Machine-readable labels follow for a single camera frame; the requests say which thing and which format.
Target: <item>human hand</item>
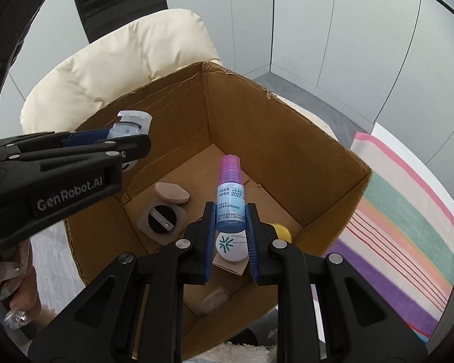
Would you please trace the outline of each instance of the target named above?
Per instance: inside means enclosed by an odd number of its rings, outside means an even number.
[[[18,329],[33,321],[41,311],[30,240],[19,243],[12,260],[0,262],[0,300],[13,295],[4,324],[11,329]]]

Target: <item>green logo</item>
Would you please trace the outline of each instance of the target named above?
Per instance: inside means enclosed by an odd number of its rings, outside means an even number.
[[[227,251],[230,250],[229,247],[233,247],[234,245],[232,244],[232,242],[234,241],[234,239],[229,239],[227,236],[222,236],[219,240],[219,246],[220,248],[223,248],[224,249],[224,253],[226,253]]]

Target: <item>yellow lid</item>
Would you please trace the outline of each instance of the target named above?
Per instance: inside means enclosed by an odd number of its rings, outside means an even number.
[[[285,240],[288,243],[292,243],[291,232],[284,225],[281,224],[271,224],[276,230],[277,237],[279,239]]]

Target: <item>baseboard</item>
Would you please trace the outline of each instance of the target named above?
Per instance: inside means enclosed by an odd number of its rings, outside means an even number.
[[[248,74],[245,74],[244,76],[247,79],[254,80],[257,79],[259,76],[268,74],[271,71],[271,64],[267,64],[264,67],[257,68],[256,70],[250,71]]]
[[[326,91],[321,90],[319,87],[316,87],[314,84],[292,74],[289,71],[286,71],[278,66],[271,64],[271,72],[277,76],[280,76],[283,79],[295,84],[298,87],[306,90],[307,92],[317,96],[320,100],[326,102],[328,105],[332,106],[340,113],[348,117],[351,121],[358,124],[367,132],[372,132],[374,124],[368,121],[363,116],[356,113],[352,108],[336,99],[334,96],[328,94]]]

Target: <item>bottle label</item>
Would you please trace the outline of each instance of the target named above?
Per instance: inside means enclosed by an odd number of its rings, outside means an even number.
[[[245,223],[244,187],[239,183],[223,183],[217,188],[217,222]]]

